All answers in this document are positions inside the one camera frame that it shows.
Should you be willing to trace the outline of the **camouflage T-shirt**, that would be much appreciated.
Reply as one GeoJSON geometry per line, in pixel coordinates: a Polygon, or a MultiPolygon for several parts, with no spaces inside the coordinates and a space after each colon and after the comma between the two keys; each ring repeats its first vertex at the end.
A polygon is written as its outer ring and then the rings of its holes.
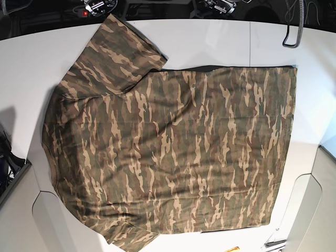
{"type": "Polygon", "coordinates": [[[59,198],[124,251],[160,234],[269,224],[288,153],[295,67],[165,63],[110,15],[55,87],[43,123],[59,198]]]}

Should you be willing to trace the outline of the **black power strip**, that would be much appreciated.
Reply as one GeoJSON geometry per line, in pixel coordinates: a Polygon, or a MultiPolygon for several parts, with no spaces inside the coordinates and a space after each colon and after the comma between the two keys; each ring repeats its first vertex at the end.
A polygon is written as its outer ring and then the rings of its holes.
{"type": "Polygon", "coordinates": [[[77,15],[79,18],[89,17],[89,12],[85,8],[74,8],[72,12],[77,15]]]}

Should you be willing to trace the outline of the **black bag at left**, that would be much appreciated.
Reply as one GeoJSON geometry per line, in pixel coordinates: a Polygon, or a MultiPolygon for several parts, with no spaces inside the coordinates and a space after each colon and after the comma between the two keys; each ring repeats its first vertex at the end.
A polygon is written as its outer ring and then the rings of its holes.
{"type": "Polygon", "coordinates": [[[1,131],[1,193],[14,181],[25,164],[25,159],[21,159],[12,153],[7,135],[5,131],[1,131]]]}

